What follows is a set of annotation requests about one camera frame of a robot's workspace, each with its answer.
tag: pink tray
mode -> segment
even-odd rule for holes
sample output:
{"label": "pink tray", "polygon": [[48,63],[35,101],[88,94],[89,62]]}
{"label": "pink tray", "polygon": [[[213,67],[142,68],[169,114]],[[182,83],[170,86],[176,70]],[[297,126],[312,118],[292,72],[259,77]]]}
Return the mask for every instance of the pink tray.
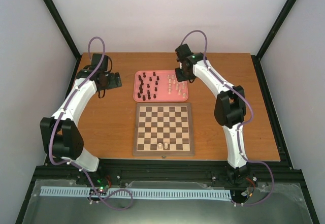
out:
{"label": "pink tray", "polygon": [[[143,92],[138,98],[140,92],[140,80],[139,75],[143,80]],[[148,90],[150,91],[151,99],[148,99]],[[134,92],[133,99],[137,102],[179,102],[186,101],[188,99],[187,82],[177,82],[174,70],[158,70],[158,71],[138,71],[136,72],[134,79]]]}

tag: chess square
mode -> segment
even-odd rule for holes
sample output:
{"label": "chess square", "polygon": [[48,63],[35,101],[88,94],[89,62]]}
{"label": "chess square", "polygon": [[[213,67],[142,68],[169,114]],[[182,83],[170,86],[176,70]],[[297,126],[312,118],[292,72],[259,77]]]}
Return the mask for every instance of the chess square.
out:
{"label": "chess square", "polygon": [[144,138],[138,139],[138,144],[144,144]]}
{"label": "chess square", "polygon": [[144,150],[144,144],[138,144],[137,150]]}
{"label": "chess square", "polygon": [[151,144],[145,144],[145,145],[144,145],[144,150],[145,150],[145,151],[150,151],[150,145],[151,145]]}
{"label": "chess square", "polygon": [[157,145],[156,144],[151,144],[150,145],[150,150],[157,150]]}
{"label": "chess square", "polygon": [[189,138],[189,133],[182,133],[182,138],[183,139],[188,139]]}
{"label": "chess square", "polygon": [[171,151],[175,151],[176,150],[176,144],[170,144],[169,147],[170,147],[170,150]]}
{"label": "chess square", "polygon": [[189,139],[183,139],[183,144],[189,144]]}

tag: black metal frame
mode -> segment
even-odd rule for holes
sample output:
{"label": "black metal frame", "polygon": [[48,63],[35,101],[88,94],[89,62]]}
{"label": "black metal frame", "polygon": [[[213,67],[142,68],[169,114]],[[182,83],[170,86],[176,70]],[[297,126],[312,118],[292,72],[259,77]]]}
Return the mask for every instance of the black metal frame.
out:
{"label": "black metal frame", "polygon": [[[69,35],[54,3],[52,0],[44,0],[46,6],[51,12],[55,22],[66,39],[71,51],[75,55],[77,61],[74,73],[71,77],[67,95],[72,88],[76,72],[80,63],[81,56]],[[272,26],[269,34],[263,42],[257,55],[252,55],[252,62],[255,68],[256,76],[263,95],[266,110],[271,123],[272,131],[278,147],[280,162],[268,162],[271,167],[275,182],[299,183],[305,197],[313,223],[319,223],[313,203],[311,201],[309,191],[301,170],[294,170],[286,143],[282,134],[282,130],[275,112],[275,108],[270,96],[270,92],[264,77],[261,66],[261,59],[267,48],[270,46],[276,33],[280,29],[282,23],[287,17],[289,11],[293,7],[296,0],[287,0],[283,6],[278,18]],[[109,172],[112,184],[123,186],[131,181],[185,181],[185,182],[200,182],[210,186],[223,186],[226,189],[236,190],[242,186],[235,187],[224,182],[220,177],[212,180],[213,176],[219,176],[219,173],[224,172],[227,162],[221,161],[152,161],[152,160],[121,160],[121,159],[101,159],[101,168]],[[251,165],[251,172],[258,178],[260,182],[270,182],[271,178],[267,169],[262,165]],[[91,173],[91,178],[95,181],[98,179],[97,173]],[[21,207],[16,223],[22,223],[26,212],[30,195],[32,193],[35,181],[37,179],[75,179],[80,184],[87,184],[87,179],[76,168],[71,166],[52,166],[48,158],[43,166],[36,167],[25,201]]]}

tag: robotic arm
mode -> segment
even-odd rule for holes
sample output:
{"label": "robotic arm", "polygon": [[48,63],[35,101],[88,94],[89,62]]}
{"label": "robotic arm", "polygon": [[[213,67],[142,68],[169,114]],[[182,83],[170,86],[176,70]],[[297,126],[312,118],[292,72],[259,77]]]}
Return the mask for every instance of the robotic arm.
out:
{"label": "robotic arm", "polygon": [[175,69],[178,82],[189,80],[193,82],[200,78],[216,97],[214,116],[222,126],[228,149],[228,164],[231,167],[232,179],[247,173],[246,153],[244,149],[242,126],[239,127],[239,148],[237,131],[238,126],[244,121],[246,114],[245,103],[228,87],[233,88],[244,97],[244,89],[234,86],[226,81],[210,64],[204,60],[202,53],[193,54],[187,44],[180,45],[176,49],[177,61],[180,68]]}
{"label": "robotic arm", "polygon": [[84,147],[83,139],[77,128],[80,116],[95,93],[98,92],[99,98],[103,98],[106,89],[122,86],[119,73],[114,74],[107,71],[108,60],[111,61],[111,59],[106,55],[100,68],[85,82],[89,74],[99,64],[101,56],[101,54],[94,54],[92,56],[91,65],[79,71],[73,89],[64,103],[51,118],[44,117],[40,123],[44,150],[46,153],[49,153],[49,143],[53,127],[60,114],[64,113],[55,132],[52,153],[55,157],[65,159],[68,162],[75,162],[89,172],[97,170],[99,159],[89,153]]}

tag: white robotic arm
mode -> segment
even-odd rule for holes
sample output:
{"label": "white robotic arm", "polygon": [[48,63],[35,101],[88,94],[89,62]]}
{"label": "white robotic arm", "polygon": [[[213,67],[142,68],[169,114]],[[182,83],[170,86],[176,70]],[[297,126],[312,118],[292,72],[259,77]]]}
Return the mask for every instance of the white robotic arm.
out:
{"label": "white robotic arm", "polygon": [[[214,96],[217,99],[218,94],[220,94],[222,91],[229,91],[228,88],[225,87],[227,84],[230,87],[234,87],[233,84],[226,81],[210,64],[208,60],[206,60],[206,64],[210,67],[208,69],[206,65],[204,64],[204,61],[198,61],[195,65],[193,65],[193,74],[200,78],[205,85],[212,91]],[[223,80],[223,83],[221,83],[219,80],[215,78],[215,76],[209,71],[212,70],[215,74],[218,75],[219,78]],[[237,127],[240,123],[237,123],[233,125],[232,128],[229,128],[226,125],[223,125],[223,131],[225,134],[225,140],[227,143],[227,149],[228,149],[228,163],[233,168],[240,168],[244,165],[246,165],[246,161],[242,156],[246,157],[245,148],[244,148],[244,140],[243,140],[243,131],[242,126],[240,127],[240,144],[242,152],[240,152],[237,142]]]}
{"label": "white robotic arm", "polygon": [[[243,117],[246,113],[245,104],[228,87],[238,89],[242,95],[244,90],[241,86],[234,87],[226,81],[210,64],[203,60],[203,54],[193,54],[187,44],[176,49],[180,68],[175,69],[177,80],[193,81],[200,78],[216,97],[214,111],[217,122],[222,126],[228,149],[228,164],[234,169],[240,169],[246,165],[246,153],[244,149],[242,126]],[[240,146],[238,144],[237,131],[239,131]]]}

